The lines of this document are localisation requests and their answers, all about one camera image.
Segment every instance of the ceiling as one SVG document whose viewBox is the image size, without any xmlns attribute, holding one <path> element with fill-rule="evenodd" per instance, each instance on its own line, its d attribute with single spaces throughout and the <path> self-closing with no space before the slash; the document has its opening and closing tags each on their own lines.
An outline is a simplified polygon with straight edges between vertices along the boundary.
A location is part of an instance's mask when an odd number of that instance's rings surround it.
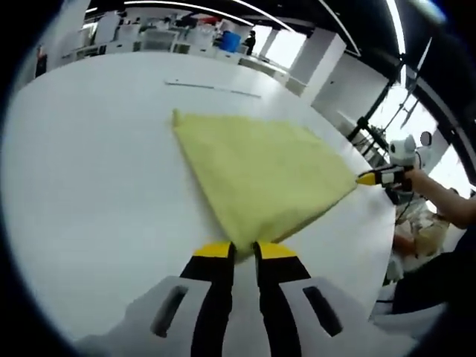
<svg viewBox="0 0 476 357">
<path fill-rule="evenodd" d="M 255 10 L 232 0 L 177 1 L 210 7 L 243 18 L 259 15 Z M 352 41 L 325 8 L 324 1 L 357 45 L 361 52 L 359 59 L 386 77 L 391 77 L 399 58 L 399 49 L 386 0 L 246 0 L 278 18 L 299 19 L 316 27 L 335 31 L 347 43 L 347 49 L 353 51 Z M 435 26 L 408 0 L 395 0 L 405 36 L 406 62 L 415 68 L 429 39 L 433 38 L 419 74 L 453 111 L 468 136 L 474 138 L 472 145 L 476 148 L 476 74 L 472 60 L 476 58 L 476 42 L 472 41 L 474 22 L 471 19 L 472 14 L 476 13 L 476 1 L 465 1 L 468 4 L 458 3 L 458 6 L 454 4 L 458 1 L 433 1 L 438 2 L 447 15 L 448 21 L 444 27 Z M 93 7 L 98 7 L 98 11 L 119 9 L 123 7 L 123 1 L 91 0 L 90 8 Z M 250 21 L 282 28 L 267 19 Z M 308 35 L 312 33 L 309 25 L 289 23 L 289 26 Z M 453 126 L 448 123 L 445 115 L 431 103 L 431 98 L 418 91 L 415 94 L 421 94 L 425 106 L 433 109 L 432 114 L 441 123 L 440 129 L 447 140 L 458 147 L 457 138 L 452 134 Z M 463 151 L 458 153 L 460 156 L 465 155 Z M 476 170 L 473 170 L 471 176 L 476 181 Z"/>
</svg>

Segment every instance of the black cable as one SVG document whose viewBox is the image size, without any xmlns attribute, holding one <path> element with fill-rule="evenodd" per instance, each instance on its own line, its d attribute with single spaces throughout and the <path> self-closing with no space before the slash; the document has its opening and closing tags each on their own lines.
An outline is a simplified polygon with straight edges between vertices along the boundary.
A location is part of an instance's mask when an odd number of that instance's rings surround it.
<svg viewBox="0 0 476 357">
<path fill-rule="evenodd" d="M 408 201 L 406 207 L 403 209 L 403 211 L 400 213 L 399 218 L 395 219 L 395 223 L 397 223 L 403 216 L 403 214 L 407 211 L 407 209 L 410 207 L 410 203 L 414 200 L 415 197 L 415 192 L 411 194 L 410 200 Z"/>
<path fill-rule="evenodd" d="M 397 87 L 397 84 L 394 84 L 393 86 L 391 86 L 390 90 L 395 88 L 395 87 Z M 385 95 L 385 98 L 383 99 L 382 103 L 380 104 L 380 115 L 382 115 L 382 113 L 384 112 L 384 107 L 385 107 L 385 104 L 386 104 L 387 99 L 388 99 L 388 93 L 387 93 L 387 95 Z"/>
<path fill-rule="evenodd" d="M 369 141 L 370 142 L 370 138 L 372 138 L 372 135 L 368 135 L 366 136 L 365 138 L 363 138 L 362 140 L 356 142 L 355 144 L 353 144 L 354 147 L 357 147 L 358 145 L 362 145 L 364 144 L 365 141 Z"/>
<path fill-rule="evenodd" d="M 406 118 L 403 120 L 402 125 L 400 126 L 400 129 L 403 129 L 405 125 L 407 125 L 408 121 L 410 120 L 411 115 L 414 113 L 415 108 L 417 107 L 419 103 L 419 100 L 416 100 L 415 104 L 410 108 L 410 111 L 407 112 Z"/>
<path fill-rule="evenodd" d="M 400 103 L 399 105 L 399 108 L 396 110 L 396 113 L 393 115 L 393 117 L 390 119 L 390 121 L 387 123 L 387 125 L 385 126 L 385 128 L 382 130 L 382 133 L 381 135 L 385 134 L 385 132 L 387 131 L 388 127 L 393 123 L 393 121 L 395 120 L 396 116 L 402 111 L 402 109 L 404 108 L 405 104 L 407 103 L 407 100 L 408 98 L 410 98 L 410 96 L 414 93 L 415 91 L 415 88 L 417 87 L 417 81 L 415 80 L 411 85 L 410 87 L 408 88 L 407 90 L 407 96 L 405 97 L 405 99 L 403 100 L 402 103 Z M 375 144 L 376 140 L 373 139 L 372 143 L 370 144 L 370 146 L 372 147 L 374 144 Z"/>
</svg>

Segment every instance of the blue container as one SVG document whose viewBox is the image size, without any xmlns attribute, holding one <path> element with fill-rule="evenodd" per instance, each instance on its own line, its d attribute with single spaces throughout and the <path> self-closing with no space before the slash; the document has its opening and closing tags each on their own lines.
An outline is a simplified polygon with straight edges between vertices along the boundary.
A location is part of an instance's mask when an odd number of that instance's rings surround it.
<svg viewBox="0 0 476 357">
<path fill-rule="evenodd" d="M 236 33 L 225 31 L 222 37 L 222 43 L 219 46 L 220 50 L 234 53 L 237 51 L 241 36 Z"/>
</svg>

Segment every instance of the sleeve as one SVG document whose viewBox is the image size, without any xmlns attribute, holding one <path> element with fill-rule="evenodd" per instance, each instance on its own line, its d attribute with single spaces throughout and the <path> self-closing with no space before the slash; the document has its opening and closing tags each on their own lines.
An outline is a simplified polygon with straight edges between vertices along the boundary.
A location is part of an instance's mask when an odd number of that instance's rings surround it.
<svg viewBox="0 0 476 357">
<path fill-rule="evenodd" d="M 424 257 L 436 254 L 443 245 L 447 230 L 448 227 L 439 222 L 420 229 L 415 235 L 416 253 Z"/>
</svg>

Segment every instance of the black pole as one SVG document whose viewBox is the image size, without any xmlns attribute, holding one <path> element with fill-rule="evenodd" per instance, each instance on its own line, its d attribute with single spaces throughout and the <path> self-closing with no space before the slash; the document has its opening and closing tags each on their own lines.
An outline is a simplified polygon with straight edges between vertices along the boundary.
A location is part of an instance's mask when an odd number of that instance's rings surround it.
<svg viewBox="0 0 476 357">
<path fill-rule="evenodd" d="M 402 71 L 402 68 L 404 66 L 404 61 L 403 59 L 400 60 L 399 64 L 396 67 L 395 74 L 390 80 L 388 81 L 387 85 L 385 88 L 382 90 L 382 93 L 377 97 L 375 103 L 370 107 L 369 111 L 367 112 L 366 115 L 361 117 L 360 119 L 357 120 L 357 126 L 355 129 L 347 136 L 347 140 L 351 141 L 354 140 L 362 129 L 366 129 L 370 135 L 372 135 L 372 138 L 381 146 L 381 144 L 384 143 L 384 141 L 380 139 L 378 135 L 372 132 L 372 130 L 369 130 L 369 120 L 372 118 L 372 115 L 376 112 L 376 110 L 379 108 L 380 104 L 384 101 L 385 97 L 387 97 L 388 92 L 392 88 L 392 86 L 396 83 L 396 81 L 400 77 L 400 72 Z"/>
</svg>

